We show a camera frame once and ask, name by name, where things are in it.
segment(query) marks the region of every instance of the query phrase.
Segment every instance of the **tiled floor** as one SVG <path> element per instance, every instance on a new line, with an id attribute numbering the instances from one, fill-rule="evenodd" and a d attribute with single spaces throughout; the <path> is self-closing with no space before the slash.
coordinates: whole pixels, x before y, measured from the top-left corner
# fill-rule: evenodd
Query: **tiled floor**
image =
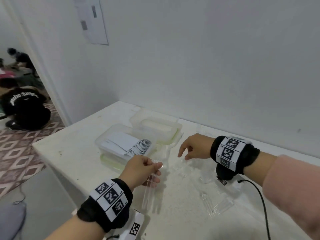
<path id="1" fill-rule="evenodd" d="M 54 105 L 45 106 L 51 111 L 51 119 L 43 129 L 0 131 L 0 198 L 46 167 L 32 143 L 63 129 L 64 125 Z"/>

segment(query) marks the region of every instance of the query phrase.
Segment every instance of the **wristband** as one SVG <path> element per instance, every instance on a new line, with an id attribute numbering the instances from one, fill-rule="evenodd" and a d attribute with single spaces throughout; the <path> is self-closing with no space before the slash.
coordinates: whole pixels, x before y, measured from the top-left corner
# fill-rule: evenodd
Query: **wristband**
<path id="1" fill-rule="evenodd" d="M 132 199 L 130 188 L 121 179 L 106 180 L 90 192 L 77 216 L 85 222 L 97 222 L 107 233 L 126 224 Z"/>
<path id="2" fill-rule="evenodd" d="M 210 150 L 211 158 L 218 163 L 216 172 L 219 178 L 230 180 L 236 174 L 244 174 L 243 169 L 251 165 L 260 150 L 250 141 L 238 137 L 217 137 Z"/>

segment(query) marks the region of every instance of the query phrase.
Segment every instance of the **poster on wall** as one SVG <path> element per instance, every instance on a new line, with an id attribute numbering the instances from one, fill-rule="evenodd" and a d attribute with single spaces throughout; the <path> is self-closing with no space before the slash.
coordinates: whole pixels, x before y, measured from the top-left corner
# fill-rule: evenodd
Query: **poster on wall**
<path id="1" fill-rule="evenodd" d="M 109 45 L 100 0 L 73 0 L 85 38 L 91 44 Z"/>

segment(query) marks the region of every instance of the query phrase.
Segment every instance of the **table surface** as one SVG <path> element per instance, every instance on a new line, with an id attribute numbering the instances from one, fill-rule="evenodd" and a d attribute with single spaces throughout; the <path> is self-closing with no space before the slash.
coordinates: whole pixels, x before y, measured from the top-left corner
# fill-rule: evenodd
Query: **table surface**
<path id="1" fill-rule="evenodd" d="M 118 177 L 117 173 L 101 164 L 100 150 L 94 144 L 95 139 L 114 124 L 122 123 L 131 127 L 129 119 L 139 109 L 138 106 L 118 101 L 82 121 L 35 142 L 33 146 L 46 163 L 62 173 L 84 194 L 89 194 L 103 179 Z M 239 201 L 223 214 L 210 218 L 199 192 L 190 183 L 189 178 L 183 178 L 179 171 L 172 170 L 180 163 L 177 157 L 180 145 L 188 136 L 199 131 L 199 127 L 202 132 L 213 137 L 230 133 L 182 119 L 179 119 L 179 123 L 182 124 L 184 135 L 178 145 L 171 149 L 169 168 L 163 173 L 162 182 L 157 187 L 155 193 L 157 202 L 146 214 L 140 232 L 141 239 L 266 239 L 262 204 L 253 187 L 250 189 L 252 195 L 258 197 L 257 207 L 250 208 L 252 203 L 250 199 L 247 202 Z M 259 141 L 251 141 L 255 147 L 264 152 L 274 155 L 286 154 L 320 166 L 318 158 Z M 214 204 L 220 202 L 222 194 L 217 193 L 214 183 L 203 184 L 202 187 L 208 192 Z M 132 207 L 140 209 L 143 193 L 144 187 L 135 189 Z M 286 214 L 268 202 L 266 205 L 272 239 L 309 239 Z"/>

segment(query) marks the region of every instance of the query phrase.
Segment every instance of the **pink sleeve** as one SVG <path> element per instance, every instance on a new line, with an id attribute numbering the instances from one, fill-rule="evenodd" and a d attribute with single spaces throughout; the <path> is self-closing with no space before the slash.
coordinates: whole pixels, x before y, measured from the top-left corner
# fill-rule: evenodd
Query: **pink sleeve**
<path id="1" fill-rule="evenodd" d="M 281 155 L 270 168 L 263 193 L 312 239 L 320 239 L 320 167 Z"/>

